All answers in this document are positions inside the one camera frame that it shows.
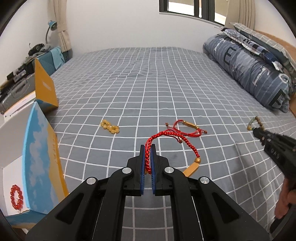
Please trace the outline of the right hand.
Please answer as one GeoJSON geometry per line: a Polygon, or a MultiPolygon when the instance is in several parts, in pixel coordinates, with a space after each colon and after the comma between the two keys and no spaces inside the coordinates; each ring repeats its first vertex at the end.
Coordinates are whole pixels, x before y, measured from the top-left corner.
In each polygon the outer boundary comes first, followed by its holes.
{"type": "Polygon", "coordinates": [[[296,193],[295,189],[290,189],[290,182],[287,178],[284,178],[282,189],[280,192],[279,200],[275,207],[276,219],[282,219],[289,210],[290,204],[295,204],[296,193]]]}

